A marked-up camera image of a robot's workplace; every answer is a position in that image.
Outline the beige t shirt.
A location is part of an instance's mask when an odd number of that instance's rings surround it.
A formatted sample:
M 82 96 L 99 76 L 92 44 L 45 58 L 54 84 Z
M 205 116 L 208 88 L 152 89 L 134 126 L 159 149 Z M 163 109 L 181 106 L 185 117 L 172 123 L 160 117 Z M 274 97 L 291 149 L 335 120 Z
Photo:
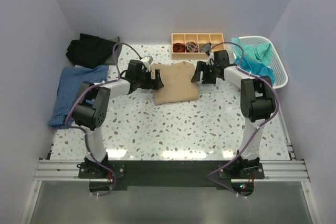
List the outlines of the beige t shirt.
M 152 75 L 159 69 L 163 87 L 154 90 L 154 104 L 163 105 L 199 99 L 198 85 L 191 82 L 195 72 L 192 63 L 182 61 L 171 65 L 152 65 Z

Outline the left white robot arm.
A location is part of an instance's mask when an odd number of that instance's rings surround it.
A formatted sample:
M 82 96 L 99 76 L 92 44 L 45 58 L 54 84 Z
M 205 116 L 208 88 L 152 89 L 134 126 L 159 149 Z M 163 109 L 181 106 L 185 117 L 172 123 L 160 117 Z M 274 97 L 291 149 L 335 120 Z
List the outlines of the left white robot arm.
M 85 81 L 81 84 L 69 116 L 76 124 L 75 128 L 83 130 L 87 154 L 85 161 L 91 164 L 90 171 L 97 178 L 108 174 L 108 154 L 103 144 L 101 126 L 106 119 L 109 101 L 123 95 L 130 95 L 137 89 L 159 90 L 164 87 L 160 70 L 152 75 L 153 58 L 143 57 L 131 60 L 127 70 L 118 80 L 94 84 Z

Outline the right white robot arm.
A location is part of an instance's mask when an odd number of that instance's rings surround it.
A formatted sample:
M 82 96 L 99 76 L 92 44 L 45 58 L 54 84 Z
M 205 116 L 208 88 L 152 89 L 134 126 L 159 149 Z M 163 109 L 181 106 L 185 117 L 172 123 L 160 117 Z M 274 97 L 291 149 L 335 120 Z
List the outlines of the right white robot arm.
M 246 178 L 253 171 L 250 162 L 259 159 L 264 126 L 276 114 L 277 102 L 271 79 L 243 72 L 239 66 L 229 62 L 226 50 L 208 52 L 207 55 L 207 61 L 197 62 L 191 81 L 215 84 L 217 79 L 222 79 L 240 89 L 240 109 L 245 118 L 245 128 L 234 173 L 239 178 Z

